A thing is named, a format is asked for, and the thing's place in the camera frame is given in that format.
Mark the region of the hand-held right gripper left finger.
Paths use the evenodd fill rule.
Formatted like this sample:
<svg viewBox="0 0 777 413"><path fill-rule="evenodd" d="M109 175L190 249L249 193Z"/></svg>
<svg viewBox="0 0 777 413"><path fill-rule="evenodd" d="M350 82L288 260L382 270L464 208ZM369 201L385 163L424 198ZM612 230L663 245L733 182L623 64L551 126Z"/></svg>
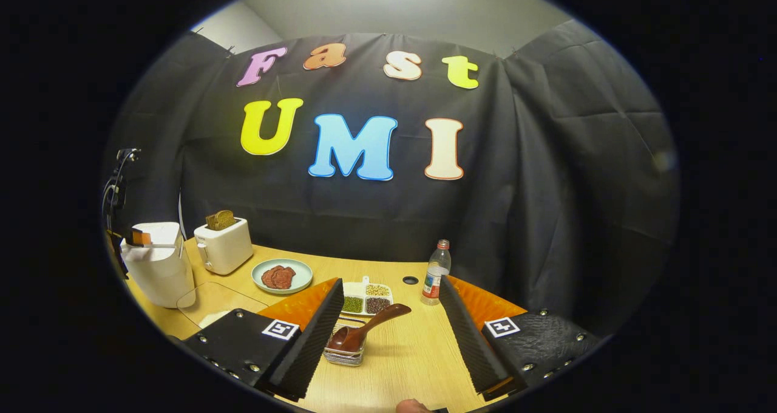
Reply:
<svg viewBox="0 0 777 413"><path fill-rule="evenodd" d="M228 377L289 401L306 396L344 305L342 279L330 278L243 318L222 317L182 345Z"/></svg>

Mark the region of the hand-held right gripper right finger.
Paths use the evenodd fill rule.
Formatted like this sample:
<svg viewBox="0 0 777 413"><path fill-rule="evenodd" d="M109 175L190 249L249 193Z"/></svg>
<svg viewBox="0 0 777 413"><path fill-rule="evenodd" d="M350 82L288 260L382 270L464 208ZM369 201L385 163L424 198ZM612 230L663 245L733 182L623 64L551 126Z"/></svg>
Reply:
<svg viewBox="0 0 777 413"><path fill-rule="evenodd" d="M550 311L527 311L450 275L441 278L439 301L485 401L555 379L602 342Z"/></svg>

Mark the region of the clear square chopstick holder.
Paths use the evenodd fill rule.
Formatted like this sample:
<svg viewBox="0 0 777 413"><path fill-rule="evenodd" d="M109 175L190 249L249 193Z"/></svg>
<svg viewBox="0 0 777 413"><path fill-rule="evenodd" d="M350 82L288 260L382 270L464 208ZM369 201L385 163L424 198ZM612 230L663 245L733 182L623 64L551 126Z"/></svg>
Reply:
<svg viewBox="0 0 777 413"><path fill-rule="evenodd" d="M338 323L334 325L332 333L330 335L330 339L328 340L331 341L335 333L337 333L338 330L341 330L341 328L348 327L350 329L356 329L364 326L364 324L365 324L364 321L358 321L358 319L349 319L349 318L338 319ZM338 349L331 349L330 347L327 346L327 347L324 347L323 349L323 355L330 363L339 364L343 366L358 367L361 365L364 359L365 344L366 344L366 339L361 341L359 349L353 352L344 352Z"/></svg>

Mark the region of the white rice cooker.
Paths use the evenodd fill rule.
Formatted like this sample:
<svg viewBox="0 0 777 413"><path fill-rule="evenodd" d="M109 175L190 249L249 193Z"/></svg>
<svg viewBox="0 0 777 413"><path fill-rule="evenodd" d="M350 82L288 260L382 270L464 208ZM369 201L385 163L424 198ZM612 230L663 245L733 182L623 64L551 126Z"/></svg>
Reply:
<svg viewBox="0 0 777 413"><path fill-rule="evenodd" d="M170 309L194 305L196 295L191 261L177 222L139 223L134 228L150 235L151 245L120 242L120 255L128 274L155 305Z"/></svg>

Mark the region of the brown wooden spoon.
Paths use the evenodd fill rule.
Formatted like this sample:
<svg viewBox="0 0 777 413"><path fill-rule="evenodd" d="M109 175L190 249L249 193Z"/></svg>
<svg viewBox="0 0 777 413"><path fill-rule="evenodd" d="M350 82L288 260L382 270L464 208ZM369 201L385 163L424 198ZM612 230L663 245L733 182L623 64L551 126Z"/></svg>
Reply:
<svg viewBox="0 0 777 413"><path fill-rule="evenodd" d="M368 333L379 326L380 324L396 319L397 317L409 314L412 311L410 306L402 303L395 303L383 308L371 321L367 321L364 326L352 328L341 327L337 330L330 341L328 342L326 349L332 349L333 351L339 351L343 353L356 353L360 350L364 343Z"/></svg>

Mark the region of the clear rice container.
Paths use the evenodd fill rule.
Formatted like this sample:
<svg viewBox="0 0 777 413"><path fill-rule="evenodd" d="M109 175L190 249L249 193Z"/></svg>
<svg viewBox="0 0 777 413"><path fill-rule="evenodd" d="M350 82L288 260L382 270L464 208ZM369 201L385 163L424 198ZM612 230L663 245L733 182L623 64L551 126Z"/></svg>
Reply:
<svg viewBox="0 0 777 413"><path fill-rule="evenodd" d="M222 317L243 318L267 307L264 302L213 281L196 286L177 300L177 310L200 329Z"/></svg>

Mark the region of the white divided bean dish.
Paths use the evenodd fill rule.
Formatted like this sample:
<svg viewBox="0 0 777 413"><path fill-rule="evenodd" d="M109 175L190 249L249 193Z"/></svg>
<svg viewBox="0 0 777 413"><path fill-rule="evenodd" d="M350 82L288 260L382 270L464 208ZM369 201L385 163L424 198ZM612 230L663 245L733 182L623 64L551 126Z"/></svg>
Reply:
<svg viewBox="0 0 777 413"><path fill-rule="evenodd" d="M341 313L345 315L374 316L395 303L391 288L373 282L369 276L363 276L359 281L345 281L342 291L345 302Z"/></svg>

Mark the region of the pale green plate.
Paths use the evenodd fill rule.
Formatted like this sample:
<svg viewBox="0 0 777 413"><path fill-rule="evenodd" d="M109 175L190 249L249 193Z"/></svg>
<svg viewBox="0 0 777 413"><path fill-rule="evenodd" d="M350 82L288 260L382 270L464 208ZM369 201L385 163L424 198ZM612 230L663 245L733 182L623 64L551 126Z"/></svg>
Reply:
<svg viewBox="0 0 777 413"><path fill-rule="evenodd" d="M291 267L295 271L295 275L291 284L291 288L288 290L267 288L262 284L262 274L277 265L283 267ZM304 262L298 260L292 260L288 258L269 259L261 262L249 262L248 266L251 267L250 275L259 289L272 294L274 296L289 296L296 292L300 292L307 288L313 282L313 270Z"/></svg>

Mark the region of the clear plastic water bottle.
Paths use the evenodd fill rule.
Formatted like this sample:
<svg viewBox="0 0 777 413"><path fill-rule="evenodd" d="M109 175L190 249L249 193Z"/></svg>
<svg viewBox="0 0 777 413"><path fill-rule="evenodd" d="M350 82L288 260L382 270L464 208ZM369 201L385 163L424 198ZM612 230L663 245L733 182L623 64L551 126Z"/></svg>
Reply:
<svg viewBox="0 0 777 413"><path fill-rule="evenodd" d="M433 252L427 263L427 272L422 287L421 302L425 305L439 304L439 285L441 278L449 275L452 267L452 255L450 255L450 242L447 239L440 239L436 243L435 252Z"/></svg>

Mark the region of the brown toast slice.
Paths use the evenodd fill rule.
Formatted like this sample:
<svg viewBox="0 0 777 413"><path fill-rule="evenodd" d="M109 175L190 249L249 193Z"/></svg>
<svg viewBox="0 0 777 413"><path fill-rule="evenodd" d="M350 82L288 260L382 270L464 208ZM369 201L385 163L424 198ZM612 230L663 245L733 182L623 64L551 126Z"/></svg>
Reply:
<svg viewBox="0 0 777 413"><path fill-rule="evenodd" d="M237 219L231 210L221 210L206 216L206 228L213 231L222 231L233 227L236 222Z"/></svg>

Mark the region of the white toaster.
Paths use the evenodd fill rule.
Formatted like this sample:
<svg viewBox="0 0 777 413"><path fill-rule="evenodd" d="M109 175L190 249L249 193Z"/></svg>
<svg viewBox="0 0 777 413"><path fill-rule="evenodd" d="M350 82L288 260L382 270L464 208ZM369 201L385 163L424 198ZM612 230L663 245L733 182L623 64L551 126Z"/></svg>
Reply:
<svg viewBox="0 0 777 413"><path fill-rule="evenodd" d="M195 228L194 239L206 271L217 275L231 274L253 256L249 222L242 217L220 231L206 225Z"/></svg>

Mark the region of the black backdrop cloth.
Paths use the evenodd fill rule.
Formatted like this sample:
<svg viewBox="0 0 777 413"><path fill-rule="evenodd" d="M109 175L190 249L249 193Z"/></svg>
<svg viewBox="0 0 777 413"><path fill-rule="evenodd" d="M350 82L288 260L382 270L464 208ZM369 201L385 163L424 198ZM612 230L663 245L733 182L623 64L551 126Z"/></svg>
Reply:
<svg viewBox="0 0 777 413"><path fill-rule="evenodd" d="M120 109L118 227L231 210L253 244L426 261L597 336L660 276L680 200L668 120L639 74L576 20L508 58L400 34L287 39L228 56L189 33Z"/></svg>

